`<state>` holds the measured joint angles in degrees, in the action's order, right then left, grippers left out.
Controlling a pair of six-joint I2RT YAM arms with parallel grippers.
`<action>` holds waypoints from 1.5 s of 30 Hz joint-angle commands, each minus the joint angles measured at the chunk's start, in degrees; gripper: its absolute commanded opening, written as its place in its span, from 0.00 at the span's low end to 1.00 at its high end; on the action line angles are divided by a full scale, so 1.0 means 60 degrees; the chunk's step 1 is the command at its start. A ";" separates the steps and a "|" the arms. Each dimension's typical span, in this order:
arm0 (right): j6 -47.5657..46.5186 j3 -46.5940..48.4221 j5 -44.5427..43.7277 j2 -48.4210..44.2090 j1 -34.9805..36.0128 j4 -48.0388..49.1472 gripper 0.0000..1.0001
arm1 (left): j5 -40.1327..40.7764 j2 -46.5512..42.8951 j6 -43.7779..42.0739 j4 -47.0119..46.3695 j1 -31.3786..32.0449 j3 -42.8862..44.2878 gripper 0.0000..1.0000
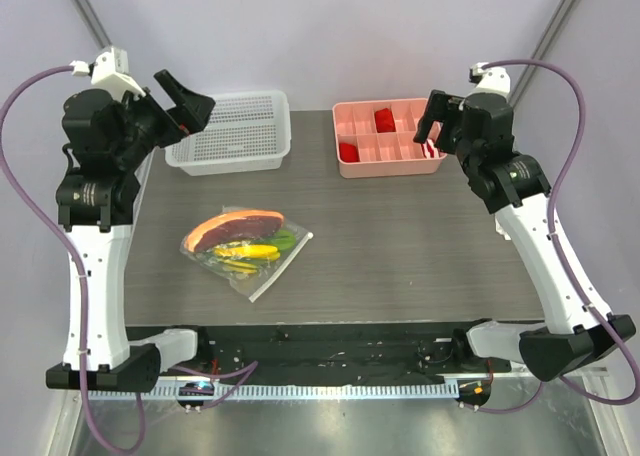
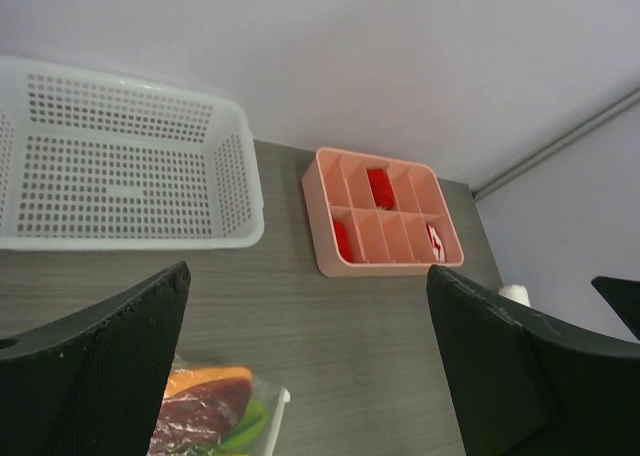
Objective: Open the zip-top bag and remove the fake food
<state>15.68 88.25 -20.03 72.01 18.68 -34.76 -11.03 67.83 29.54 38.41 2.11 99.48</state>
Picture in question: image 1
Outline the fake steak slice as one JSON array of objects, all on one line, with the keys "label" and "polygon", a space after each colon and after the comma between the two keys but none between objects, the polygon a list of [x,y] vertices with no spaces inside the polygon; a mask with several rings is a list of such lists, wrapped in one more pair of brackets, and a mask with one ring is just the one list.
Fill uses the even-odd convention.
[{"label": "fake steak slice", "polygon": [[192,253],[220,244],[271,236],[284,224],[277,211],[245,209],[219,214],[199,224],[186,237],[183,248]]}]

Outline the clear zip top bag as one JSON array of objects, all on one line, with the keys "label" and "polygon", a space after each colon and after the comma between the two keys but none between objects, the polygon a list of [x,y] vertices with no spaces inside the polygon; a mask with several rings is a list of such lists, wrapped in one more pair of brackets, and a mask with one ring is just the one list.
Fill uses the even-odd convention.
[{"label": "clear zip top bag", "polygon": [[180,251],[255,302],[313,237],[278,211],[225,207],[192,229]]}]

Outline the fake yellow banana bunch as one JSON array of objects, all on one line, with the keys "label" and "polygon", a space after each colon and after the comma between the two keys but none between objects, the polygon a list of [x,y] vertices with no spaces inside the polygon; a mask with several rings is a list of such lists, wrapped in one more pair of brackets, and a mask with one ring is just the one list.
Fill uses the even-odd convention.
[{"label": "fake yellow banana bunch", "polygon": [[271,245],[240,245],[234,247],[216,247],[213,250],[215,261],[226,271],[241,274],[258,273],[263,266],[280,259],[281,253]]}]

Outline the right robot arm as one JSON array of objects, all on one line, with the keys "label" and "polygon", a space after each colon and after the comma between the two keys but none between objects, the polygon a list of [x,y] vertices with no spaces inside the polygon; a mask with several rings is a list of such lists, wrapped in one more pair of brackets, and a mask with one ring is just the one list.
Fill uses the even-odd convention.
[{"label": "right robot arm", "polygon": [[622,340],[634,336],[636,327],[630,316],[612,313],[571,248],[565,255],[574,275],[567,275],[552,243],[566,235],[558,216],[547,213],[551,186],[538,161],[515,150],[513,119],[501,95],[434,90],[414,140],[426,142],[434,124],[441,125],[436,148],[458,159],[472,192],[513,242],[544,314],[538,325],[486,321],[471,327],[452,345],[453,362],[472,371],[487,358],[511,360],[549,382],[613,351],[606,324]]}]

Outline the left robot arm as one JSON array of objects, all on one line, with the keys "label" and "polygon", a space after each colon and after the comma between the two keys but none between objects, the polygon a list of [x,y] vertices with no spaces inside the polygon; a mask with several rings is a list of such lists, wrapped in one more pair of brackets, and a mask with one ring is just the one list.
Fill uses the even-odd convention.
[{"label": "left robot arm", "polygon": [[215,102],[167,70],[155,80],[173,101],[163,109],[148,91],[104,83],[64,104],[63,151],[68,167],[56,191],[58,224],[76,256],[70,272],[70,325],[61,363],[45,373],[50,389],[147,393],[179,363],[205,373],[213,351],[194,329],[170,329],[129,341],[124,321],[124,273],[133,235],[138,168],[156,148],[201,132]]}]

